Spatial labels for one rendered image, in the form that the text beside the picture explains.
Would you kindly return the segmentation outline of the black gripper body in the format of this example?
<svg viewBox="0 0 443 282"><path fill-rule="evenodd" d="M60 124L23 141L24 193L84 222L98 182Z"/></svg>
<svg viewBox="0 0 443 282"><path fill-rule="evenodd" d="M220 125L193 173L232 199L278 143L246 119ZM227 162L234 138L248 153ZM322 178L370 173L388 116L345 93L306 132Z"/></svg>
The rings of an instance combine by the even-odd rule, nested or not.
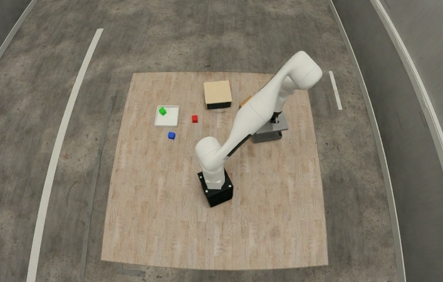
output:
<svg viewBox="0 0 443 282"><path fill-rule="evenodd" d="M281 111L281 112L282 112L282 111ZM274 112L272 117L273 117L273 118L276 118L276 117L278 118L278 115L279 115L281 112Z"/></svg>

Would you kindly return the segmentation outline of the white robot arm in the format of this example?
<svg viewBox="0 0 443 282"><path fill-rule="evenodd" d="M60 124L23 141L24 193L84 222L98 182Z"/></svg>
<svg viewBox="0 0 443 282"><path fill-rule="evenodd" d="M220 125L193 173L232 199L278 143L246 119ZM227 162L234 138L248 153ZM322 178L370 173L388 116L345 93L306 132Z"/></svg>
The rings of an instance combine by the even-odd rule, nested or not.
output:
<svg viewBox="0 0 443 282"><path fill-rule="evenodd" d="M221 189L225 182L224 163L270 120L274 112L283 110L288 95L293 95L296 90L311 88L321 76L320 67L304 51L297 52L237 112L230 136L222 147L214 137L200 140L195 147L195 155L199 156L197 160L203 171L207 188Z"/></svg>

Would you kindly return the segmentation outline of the brown cardboard box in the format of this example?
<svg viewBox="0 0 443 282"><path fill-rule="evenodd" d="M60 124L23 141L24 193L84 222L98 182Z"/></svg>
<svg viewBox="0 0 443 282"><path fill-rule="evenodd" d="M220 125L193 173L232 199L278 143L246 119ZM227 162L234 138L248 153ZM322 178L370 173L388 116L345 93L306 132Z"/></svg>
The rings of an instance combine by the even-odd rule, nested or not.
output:
<svg viewBox="0 0 443 282"><path fill-rule="evenodd" d="M239 110L240 110L240 108L241 107L243 107L245 104L246 104L246 102L248 102L250 99L252 98L252 96L250 95L250 96L248 96L240 105L239 105Z"/></svg>

